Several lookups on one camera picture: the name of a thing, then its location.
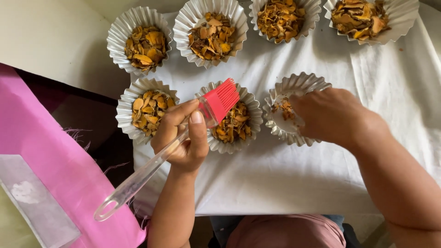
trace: empty foil cup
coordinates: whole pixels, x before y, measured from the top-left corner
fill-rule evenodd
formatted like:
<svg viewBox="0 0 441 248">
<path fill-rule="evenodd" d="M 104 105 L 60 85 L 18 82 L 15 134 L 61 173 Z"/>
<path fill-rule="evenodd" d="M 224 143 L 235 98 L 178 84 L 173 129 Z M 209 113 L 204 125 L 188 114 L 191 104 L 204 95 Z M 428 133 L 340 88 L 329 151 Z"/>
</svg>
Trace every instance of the empty foil cup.
<svg viewBox="0 0 441 248">
<path fill-rule="evenodd" d="M 325 18 L 331 19 L 331 13 L 337 4 L 338 0 L 328 0 L 324 7 L 327 10 Z M 380 32 L 376 37 L 368 38 L 364 41 L 359 41 L 349 37 L 347 34 L 341 34 L 337 28 L 333 26 L 332 21 L 329 23 L 331 28 L 337 30 L 337 35 L 347 36 L 349 41 L 358 41 L 360 45 L 369 44 L 385 45 L 389 41 L 396 42 L 401 36 L 407 34 L 409 29 L 413 27 L 416 18 L 418 17 L 419 1 L 418 0 L 385 0 L 384 9 L 389 16 L 388 25 L 391 30 L 384 30 Z"/>
<path fill-rule="evenodd" d="M 297 125 L 304 125 L 304 121 L 295 115 L 294 120 L 284 120 L 282 111 L 272 112 L 273 105 L 280 103 L 283 98 L 289 98 L 292 94 L 303 96 L 314 90 L 323 90 L 332 87 L 332 84 L 326 83 L 323 77 L 316 77 L 314 73 L 307 75 L 305 72 L 300 75 L 291 74 L 291 77 L 284 77 L 281 83 L 276 83 L 274 89 L 269 90 L 269 96 L 265 98 L 266 104 L 264 117 L 268 121 L 265 126 L 271 128 L 271 134 L 279 136 L 279 139 L 286 140 L 288 145 L 296 143 L 299 147 L 306 144 L 312 146 L 314 141 L 321 142 L 318 139 L 310 139 L 299 134 Z"/>
<path fill-rule="evenodd" d="M 132 125 L 133 102 L 139 95 L 143 95 L 149 90 L 162 92 L 174 99 L 176 104 L 179 103 L 179 98 L 176 97 L 177 91 L 170 90 L 170 86 L 163 85 L 162 81 L 138 79 L 136 82 L 131 83 L 130 87 L 121 95 L 121 99 L 118 100 L 116 119 L 118 120 L 118 127 L 123 130 L 123 133 L 127 133 L 130 139 L 136 140 L 137 144 L 147 144 L 152 139 L 152 136 L 146 136 L 141 129 Z"/>
<path fill-rule="evenodd" d="M 231 26 L 235 27 L 231 51 L 220 60 L 203 60 L 190 49 L 188 35 L 190 29 L 201 25 L 205 20 L 205 13 L 211 12 L 223 14 L 230 20 Z M 230 57 L 235 57 L 237 52 L 242 50 L 243 42 L 247 39 L 247 16 L 244 9 L 236 0 L 190 0 L 179 11 L 173 27 L 173 39 L 176 47 L 181 51 L 183 57 L 187 57 L 188 62 L 195 62 L 196 65 L 204 66 L 206 69 L 212 65 L 217 66 L 220 62 L 227 62 Z"/>
<path fill-rule="evenodd" d="M 197 98 L 203 96 L 210 90 L 217 88 L 219 85 L 221 85 L 221 83 L 222 81 L 218 81 L 217 83 L 210 82 L 207 87 L 202 87 L 200 92 L 196 93 L 195 96 Z M 263 123 L 263 119 L 262 110 L 259 108 L 259 102 L 254 99 L 254 94 L 249 93 L 245 87 L 241 87 L 238 83 L 235 85 L 237 91 L 239 92 L 239 101 L 243 102 L 247 106 L 247 110 L 250 113 L 248 124 L 251 127 L 251 137 L 247 136 L 245 140 L 238 138 L 238 140 L 233 141 L 233 143 L 224 143 L 222 140 L 214 138 L 211 134 L 211 130 L 207 129 L 208 144 L 210 145 L 210 150 L 212 151 L 218 150 L 220 153 L 228 152 L 229 154 L 232 154 L 233 152 L 248 146 L 251 141 L 256 139 L 257 133 L 260 132 L 260 124 Z"/>
<path fill-rule="evenodd" d="M 309 30 L 314 30 L 315 22 L 318 22 L 320 20 L 318 14 L 321 12 L 321 8 L 320 8 L 321 0 L 297 0 L 294 2 L 298 8 L 304 8 L 306 13 L 305 23 L 303 24 L 303 27 L 299 31 L 297 36 L 294 37 L 294 39 L 298 41 L 302 36 L 307 37 L 309 35 Z M 262 10 L 262 8 L 265 6 L 266 3 L 268 3 L 268 0 L 253 0 L 252 4 L 250 5 L 250 9 L 251 9 L 250 17 L 252 18 L 251 23 L 254 24 L 254 30 L 259 30 L 259 28 L 257 27 L 257 19 L 258 19 L 257 13 Z M 263 34 L 260 30 L 259 30 L 259 35 L 269 42 L 276 43 L 275 38 L 268 39 L 268 36 L 266 34 Z M 289 40 L 288 42 L 282 40 L 278 44 L 289 43 L 291 40 Z"/>
<path fill-rule="evenodd" d="M 158 13 L 156 9 L 150 9 L 149 7 L 136 7 L 131 8 L 124 12 L 121 16 L 116 18 L 107 37 L 107 50 L 110 51 L 110 57 L 113 58 L 113 63 L 117 64 L 121 69 L 125 69 L 128 73 L 134 73 L 135 75 L 147 75 L 150 71 L 156 72 L 156 67 L 150 70 L 142 71 L 140 68 L 133 67 L 131 61 L 127 59 L 124 48 L 126 47 L 126 41 L 132 34 L 133 29 L 138 26 L 156 26 L 164 33 L 167 52 L 165 58 L 157 67 L 161 67 L 164 61 L 168 59 L 168 51 L 172 49 L 170 42 L 172 38 L 170 34 L 171 30 L 167 27 L 167 21 L 164 19 L 161 13 Z"/>
</svg>

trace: hand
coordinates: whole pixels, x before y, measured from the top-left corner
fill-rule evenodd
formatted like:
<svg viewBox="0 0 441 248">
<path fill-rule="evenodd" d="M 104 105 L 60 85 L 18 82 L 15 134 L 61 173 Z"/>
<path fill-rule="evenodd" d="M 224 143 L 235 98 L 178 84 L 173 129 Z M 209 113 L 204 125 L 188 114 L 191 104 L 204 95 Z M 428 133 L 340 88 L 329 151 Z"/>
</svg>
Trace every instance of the hand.
<svg viewBox="0 0 441 248">
<path fill-rule="evenodd" d="M 190 115 L 188 119 L 190 139 L 181 144 L 167 160 L 172 167 L 181 172 L 196 171 L 208 154 L 207 127 L 202 114 L 195 111 L 198 105 L 199 100 L 194 99 L 169 108 L 151 141 L 152 148 L 157 154 L 184 130 L 185 126 L 181 125 L 181 122 Z"/>
<path fill-rule="evenodd" d="M 363 107 L 352 93 L 327 88 L 304 96 L 291 96 L 296 114 L 305 121 L 299 127 L 303 136 L 321 139 L 348 148 L 365 139 L 389 133 L 386 122 Z"/>
</svg>

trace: white cloth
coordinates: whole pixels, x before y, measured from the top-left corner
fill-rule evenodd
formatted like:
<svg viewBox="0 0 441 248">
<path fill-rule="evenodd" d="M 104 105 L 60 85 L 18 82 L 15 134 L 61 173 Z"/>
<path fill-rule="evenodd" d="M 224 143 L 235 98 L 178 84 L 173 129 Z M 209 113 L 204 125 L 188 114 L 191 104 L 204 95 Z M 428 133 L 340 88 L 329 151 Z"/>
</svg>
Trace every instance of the white cloth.
<svg viewBox="0 0 441 248">
<path fill-rule="evenodd" d="M 247 12 L 248 5 L 242 3 Z M 283 77 L 315 73 L 386 119 L 397 140 L 441 184 L 441 63 L 422 19 L 397 42 L 370 47 L 338 36 L 324 13 L 308 37 L 289 44 L 267 42 L 248 23 L 243 50 L 209 70 L 188 63 L 173 42 L 169 60 L 147 77 L 169 84 L 182 101 L 194 98 L 208 82 L 231 77 L 262 105 Z M 441 15 L 434 13 L 438 16 L 428 19 L 438 23 L 439 31 Z M 169 26 L 175 15 L 167 15 Z M 134 143 L 135 169 L 148 156 L 153 156 L 149 144 Z M 161 167 L 136 195 L 141 215 L 152 213 L 168 170 L 169 165 Z M 196 179 L 195 203 L 197 215 L 378 213 L 347 150 L 326 142 L 288 146 L 264 124 L 242 151 L 209 152 Z"/>
</svg>

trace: silicone bristle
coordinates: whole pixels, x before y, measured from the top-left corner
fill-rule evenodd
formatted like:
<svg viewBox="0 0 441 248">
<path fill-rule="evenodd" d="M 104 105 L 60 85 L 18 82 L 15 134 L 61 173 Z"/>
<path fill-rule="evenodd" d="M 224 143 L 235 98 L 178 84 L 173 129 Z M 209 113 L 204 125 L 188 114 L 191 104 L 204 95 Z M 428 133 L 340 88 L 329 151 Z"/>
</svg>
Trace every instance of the silicone bristle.
<svg viewBox="0 0 441 248">
<path fill-rule="evenodd" d="M 225 113 L 230 111 L 234 104 L 236 104 L 240 99 L 233 79 L 228 78 L 216 89 L 216 91 L 220 101 L 222 102 Z"/>
</svg>

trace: person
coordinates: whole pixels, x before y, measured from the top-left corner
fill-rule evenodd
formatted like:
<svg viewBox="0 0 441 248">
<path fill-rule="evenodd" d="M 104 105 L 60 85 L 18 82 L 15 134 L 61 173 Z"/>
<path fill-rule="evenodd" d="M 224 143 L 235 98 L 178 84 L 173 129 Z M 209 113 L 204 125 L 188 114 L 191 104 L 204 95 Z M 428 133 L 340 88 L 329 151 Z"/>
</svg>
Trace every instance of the person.
<svg viewBox="0 0 441 248">
<path fill-rule="evenodd" d="M 441 189 L 392 136 L 386 122 L 349 91 L 327 88 L 290 99 L 303 118 L 302 135 L 335 143 L 357 159 L 373 203 L 384 215 L 397 248 L 441 247 Z M 168 159 L 170 173 L 154 208 L 147 246 L 189 248 L 194 224 L 194 182 L 208 153 L 198 100 L 174 106 L 151 145 L 157 153 L 189 118 L 190 140 Z M 338 225 L 322 215 L 245 216 L 231 230 L 227 248 L 343 248 Z"/>
</svg>

